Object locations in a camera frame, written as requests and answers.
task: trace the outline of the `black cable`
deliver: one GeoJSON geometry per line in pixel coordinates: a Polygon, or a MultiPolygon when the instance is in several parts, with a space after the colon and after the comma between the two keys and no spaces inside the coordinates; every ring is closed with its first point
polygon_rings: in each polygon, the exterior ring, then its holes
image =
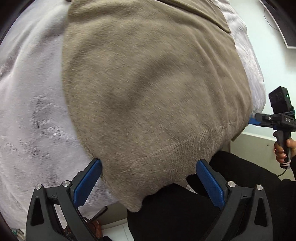
{"type": "Polygon", "coordinates": [[[90,222],[97,219],[98,217],[102,216],[105,212],[107,212],[108,210],[108,207],[105,206],[104,210],[102,211],[103,209],[101,209],[95,216],[93,216],[91,219],[90,219],[90,222]]]}
{"type": "Polygon", "coordinates": [[[274,115],[277,115],[277,116],[288,115],[288,116],[294,117],[295,116],[295,110],[294,110],[294,107],[292,107],[292,108],[293,108],[293,110],[291,110],[289,112],[277,113],[277,114],[274,114],[274,115]]]}
{"type": "Polygon", "coordinates": [[[286,170],[284,170],[284,172],[282,174],[278,175],[277,177],[280,177],[280,176],[284,175],[286,170]]]}
{"type": "Polygon", "coordinates": [[[266,8],[264,8],[264,13],[263,13],[263,16],[264,16],[264,18],[265,18],[265,20],[266,20],[266,22],[269,24],[269,26],[271,26],[270,25],[270,23],[268,22],[268,20],[266,19],[266,17],[265,17],[265,12],[266,12],[266,8]]]}
{"type": "MultiPolygon", "coordinates": [[[[87,223],[90,223],[92,222],[93,220],[96,220],[98,217],[102,216],[105,212],[107,212],[108,210],[108,207],[105,206],[104,209],[101,209],[95,216],[93,216],[90,220],[86,217],[83,217],[84,220],[87,222],[87,223]]],[[[66,235],[66,238],[69,239],[70,241],[77,241],[76,238],[74,237],[73,233],[72,232],[69,232],[69,225],[67,224],[66,228],[65,228],[65,235],[66,235]]]]}
{"type": "MultiPolygon", "coordinates": [[[[86,218],[86,217],[83,217],[84,218],[84,220],[86,221],[86,222],[89,222],[89,219],[88,218],[86,218]]],[[[66,238],[67,239],[69,239],[70,241],[77,241],[76,240],[76,238],[75,238],[75,236],[73,235],[73,233],[72,233],[72,231],[71,232],[69,232],[69,225],[67,224],[67,226],[66,226],[66,228],[65,228],[65,235],[66,235],[66,238]]]]}

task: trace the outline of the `blue gripper pad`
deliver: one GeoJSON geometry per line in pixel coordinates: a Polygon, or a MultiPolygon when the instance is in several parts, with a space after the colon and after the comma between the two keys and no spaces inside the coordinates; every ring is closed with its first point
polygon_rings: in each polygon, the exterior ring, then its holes
{"type": "Polygon", "coordinates": [[[220,173],[216,172],[216,174],[220,175],[219,182],[223,183],[223,179],[225,180],[224,187],[222,189],[222,187],[218,184],[211,172],[215,173],[205,160],[199,160],[196,163],[196,173],[200,181],[202,182],[203,186],[205,187],[213,205],[219,207],[222,210],[227,198],[227,188],[225,186],[226,180],[221,176],[220,173]]]}
{"type": "Polygon", "coordinates": [[[256,120],[256,118],[252,118],[252,117],[251,117],[251,118],[249,119],[248,124],[249,124],[249,125],[260,125],[261,122],[258,121],[258,120],[256,120]]]}
{"type": "Polygon", "coordinates": [[[82,178],[81,182],[77,185],[76,189],[74,190],[73,195],[73,204],[76,208],[83,206],[90,195],[94,185],[96,184],[97,180],[99,179],[102,173],[103,167],[101,160],[97,159],[92,164],[90,169],[86,171],[84,177],[82,178]]]}

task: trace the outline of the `black handle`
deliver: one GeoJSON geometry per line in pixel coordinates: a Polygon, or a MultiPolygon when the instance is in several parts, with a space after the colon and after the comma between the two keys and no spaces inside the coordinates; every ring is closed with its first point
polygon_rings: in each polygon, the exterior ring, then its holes
{"type": "Polygon", "coordinates": [[[287,169],[287,165],[285,163],[288,163],[291,161],[291,148],[287,147],[287,139],[291,138],[291,132],[288,131],[276,131],[274,133],[274,136],[276,137],[276,140],[278,144],[284,149],[284,152],[287,156],[287,158],[284,159],[284,163],[281,163],[281,168],[287,169]]]}

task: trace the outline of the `metal screw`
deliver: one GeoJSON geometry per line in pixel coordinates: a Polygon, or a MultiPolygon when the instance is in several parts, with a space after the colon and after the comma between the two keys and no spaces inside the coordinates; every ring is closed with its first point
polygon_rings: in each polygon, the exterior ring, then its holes
{"type": "Polygon", "coordinates": [[[235,182],[233,182],[233,181],[230,181],[230,182],[228,182],[228,186],[230,186],[231,188],[234,188],[235,187],[235,182]]]}
{"type": "Polygon", "coordinates": [[[258,184],[256,187],[257,187],[257,189],[260,190],[260,191],[263,190],[263,186],[260,185],[260,184],[258,184]]]}
{"type": "Polygon", "coordinates": [[[63,182],[63,187],[67,187],[67,186],[69,186],[70,185],[70,182],[69,181],[64,181],[63,182]]]}
{"type": "Polygon", "coordinates": [[[40,188],[42,188],[41,184],[37,184],[36,187],[35,187],[36,190],[39,190],[40,188]]]}

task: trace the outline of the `white floor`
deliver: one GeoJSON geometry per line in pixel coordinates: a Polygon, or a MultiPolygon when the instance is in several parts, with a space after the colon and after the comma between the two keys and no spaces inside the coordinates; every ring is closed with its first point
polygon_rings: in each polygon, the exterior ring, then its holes
{"type": "Polygon", "coordinates": [[[103,229],[103,235],[108,236],[112,241],[134,241],[127,223],[103,229]]]}

